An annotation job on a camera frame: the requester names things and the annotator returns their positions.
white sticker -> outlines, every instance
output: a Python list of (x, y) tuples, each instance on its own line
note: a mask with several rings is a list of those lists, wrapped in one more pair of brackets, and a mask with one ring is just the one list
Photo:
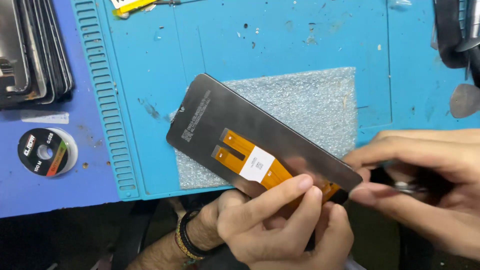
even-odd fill
[(49, 110), (20, 110), (22, 122), (68, 124), (69, 113)]
[(239, 174), (247, 180), (260, 183), (274, 160), (274, 156), (258, 147), (254, 147)]
[(136, 2), (136, 1), (137, 0), (112, 0), (112, 3), (113, 3), (113, 6), (116, 9), (119, 9), (120, 7), (123, 7), (124, 5), (128, 5), (128, 4), (131, 4), (131, 3)]

cutting wire spool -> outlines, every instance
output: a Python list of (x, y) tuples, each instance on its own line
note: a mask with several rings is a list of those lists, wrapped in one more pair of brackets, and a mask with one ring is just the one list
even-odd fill
[(34, 128), (18, 142), (18, 157), (27, 170), (41, 176), (68, 172), (78, 159), (73, 137), (60, 128)]

black bracelet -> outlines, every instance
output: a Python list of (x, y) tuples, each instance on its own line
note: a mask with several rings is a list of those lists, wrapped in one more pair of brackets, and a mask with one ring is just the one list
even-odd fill
[(192, 253), (197, 257), (206, 257), (208, 255), (211, 255), (214, 249), (207, 250), (207, 251), (203, 251), (199, 249), (194, 244), (192, 244), (192, 242), (190, 241), (190, 238), (187, 235), (187, 223), (190, 220), (192, 220), (194, 217), (196, 217), (199, 212), (200, 211), (188, 211), (180, 220), (180, 238), (190, 253)]

bubble wrap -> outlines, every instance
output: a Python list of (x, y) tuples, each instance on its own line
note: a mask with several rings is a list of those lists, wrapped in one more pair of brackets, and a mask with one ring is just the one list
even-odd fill
[[(354, 75), (354, 67), (344, 67), (223, 84), (341, 158), (354, 148), (357, 137)], [(182, 152), (175, 149), (175, 154), (182, 189), (228, 185)]]

stack of phone screens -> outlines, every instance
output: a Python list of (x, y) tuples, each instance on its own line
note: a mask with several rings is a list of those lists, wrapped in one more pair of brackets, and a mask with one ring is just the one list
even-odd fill
[(0, 0), (0, 109), (68, 101), (72, 88), (51, 0)]

